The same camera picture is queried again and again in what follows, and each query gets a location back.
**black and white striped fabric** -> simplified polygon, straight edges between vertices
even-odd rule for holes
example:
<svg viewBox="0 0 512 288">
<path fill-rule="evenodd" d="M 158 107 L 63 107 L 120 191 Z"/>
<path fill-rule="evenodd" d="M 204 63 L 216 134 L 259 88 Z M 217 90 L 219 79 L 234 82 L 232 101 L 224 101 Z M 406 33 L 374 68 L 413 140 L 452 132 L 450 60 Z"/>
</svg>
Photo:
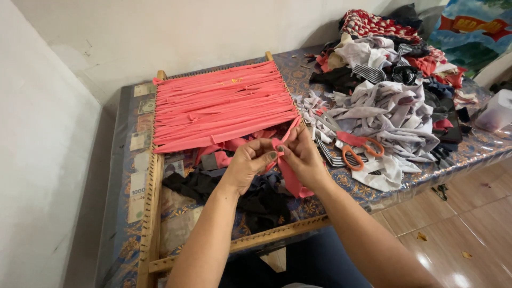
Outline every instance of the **black and white striped fabric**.
<svg viewBox="0 0 512 288">
<path fill-rule="evenodd" d="M 322 151 L 322 153 L 325 155 L 325 157 L 327 158 L 327 161 L 334 167 L 346 167 L 347 164 L 345 163 L 345 161 L 343 160 L 343 157 L 341 156 L 338 156 L 338 157 L 332 157 L 331 156 L 331 152 L 329 151 L 329 149 L 327 149 L 327 147 L 325 146 L 325 144 L 318 138 L 316 138 L 316 143 L 318 144 L 318 146 L 320 147 L 320 150 Z M 361 157 L 361 160 L 363 162 L 368 162 L 368 158 L 366 157 L 366 155 L 363 153 L 358 153 L 357 154 L 359 157 Z M 356 161 L 356 159 L 354 158 L 354 156 L 352 156 L 352 154 L 346 154 L 345 157 L 347 158 L 347 161 L 350 163 L 350 165 L 352 165 L 353 167 L 354 166 L 359 166 L 359 163 Z"/>
<path fill-rule="evenodd" d="M 405 85 L 412 85 L 417 78 L 423 78 L 423 72 L 412 67 L 409 62 L 402 57 L 402 55 L 411 51 L 411 46 L 407 44 L 400 44 L 397 51 L 400 55 L 400 60 L 396 63 L 396 67 L 393 69 L 393 75 L 391 75 L 391 77 L 388 77 L 382 69 L 360 64 L 357 64 L 352 71 L 373 84 L 377 84 L 382 81 L 394 81 L 404 83 Z"/>
</svg>

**hand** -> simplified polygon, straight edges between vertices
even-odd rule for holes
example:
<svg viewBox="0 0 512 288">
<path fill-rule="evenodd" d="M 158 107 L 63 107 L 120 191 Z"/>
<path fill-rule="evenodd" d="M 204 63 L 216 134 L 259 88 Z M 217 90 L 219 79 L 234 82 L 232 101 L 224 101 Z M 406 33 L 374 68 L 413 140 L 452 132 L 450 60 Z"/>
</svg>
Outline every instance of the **hand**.
<svg viewBox="0 0 512 288">
<path fill-rule="evenodd" d="M 316 193 L 322 186 L 333 181 L 306 126 L 293 128 L 285 145 L 278 149 L 284 150 L 284 160 L 295 171 L 302 185 L 311 191 Z"/>
<path fill-rule="evenodd" d="M 244 195 L 254 176 L 264 171 L 277 157 L 270 139 L 258 138 L 245 143 L 237 148 L 219 185 L 233 188 Z"/>
</svg>

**blue patterned tablecloth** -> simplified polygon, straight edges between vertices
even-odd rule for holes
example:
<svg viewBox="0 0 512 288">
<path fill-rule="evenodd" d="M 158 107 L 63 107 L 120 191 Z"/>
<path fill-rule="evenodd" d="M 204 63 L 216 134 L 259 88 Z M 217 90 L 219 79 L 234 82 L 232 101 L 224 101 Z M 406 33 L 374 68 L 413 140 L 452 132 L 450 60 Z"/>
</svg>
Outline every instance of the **blue patterned tablecloth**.
<svg viewBox="0 0 512 288">
<path fill-rule="evenodd" d="M 319 67 L 314 63 L 308 64 L 305 53 L 317 54 L 322 46 L 309 47 L 273 55 L 291 93 L 306 95 L 309 89 L 325 91 L 323 85 L 309 84 L 309 77 Z M 253 64 L 264 61 L 256 58 L 241 61 L 231 65 L 223 65 L 203 71 L 223 69 L 226 67 Z M 464 93 L 476 93 L 483 101 L 491 97 L 491 93 L 479 87 L 470 79 L 464 79 Z M 129 215 L 131 177 L 139 171 L 140 165 L 136 159 L 144 159 L 141 153 L 147 152 L 147 129 L 145 118 L 154 108 L 155 89 L 147 83 L 126 86 L 121 89 L 121 99 L 116 120 L 116 130 L 111 159 L 111 174 L 109 190 L 101 236 L 100 254 L 96 274 L 98 287 L 135 287 L 139 259 L 140 237 L 142 221 L 133 221 L 136 215 Z M 470 114 L 479 105 L 468 105 Z M 405 173 L 402 187 L 397 191 L 382 192 L 370 188 L 351 178 L 350 172 L 345 168 L 333 169 L 329 167 L 332 178 L 344 188 L 358 203 L 367 210 L 381 210 L 403 200 L 411 199 L 421 189 L 438 183 L 446 182 L 454 173 L 469 171 L 479 166 L 496 162 L 508 157 L 512 153 L 512 127 L 490 133 L 474 129 L 474 134 L 464 138 L 459 145 L 459 151 L 452 153 L 455 166 L 439 170 L 433 163 L 419 163 L 422 173 Z M 332 153 L 339 155 L 338 150 L 328 146 Z M 184 170 L 188 173 L 192 168 L 192 151 L 184 152 Z M 162 221 L 177 217 L 190 211 L 198 204 L 190 204 L 181 208 L 165 211 Z M 316 197 L 304 199 L 291 198 L 291 221 L 298 221 L 325 214 L 325 210 Z M 236 239 L 249 235 L 250 231 L 245 224 L 245 216 L 237 213 L 233 226 L 232 238 Z M 177 255 L 181 246 L 176 247 L 160 257 Z"/>
</svg>

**wooden loom frame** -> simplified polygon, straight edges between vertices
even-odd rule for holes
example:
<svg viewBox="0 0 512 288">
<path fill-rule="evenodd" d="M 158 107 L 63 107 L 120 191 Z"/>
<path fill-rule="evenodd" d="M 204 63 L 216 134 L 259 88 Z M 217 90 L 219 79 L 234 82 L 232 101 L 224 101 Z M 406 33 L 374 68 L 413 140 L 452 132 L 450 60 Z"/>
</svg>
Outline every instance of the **wooden loom frame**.
<svg viewBox="0 0 512 288">
<path fill-rule="evenodd" d="M 265 61 L 272 61 L 272 54 L 265 52 Z M 167 75 L 159 70 L 157 78 L 166 80 Z M 164 154 L 155 154 L 153 149 L 153 136 L 150 145 L 150 161 L 146 178 L 146 194 L 144 203 L 144 217 L 142 218 L 142 231 L 140 240 L 139 267 L 137 273 L 137 288 L 149 288 L 156 285 L 158 272 L 171 270 L 176 256 L 159 259 L 160 252 L 160 192 L 162 190 Z M 320 229 L 331 224 L 327 215 L 316 216 L 306 220 L 297 221 L 274 229 L 252 234 L 231 241 L 229 252 L 236 252 L 255 246 L 279 241 L 288 237 L 302 234 L 308 231 Z"/>
</svg>

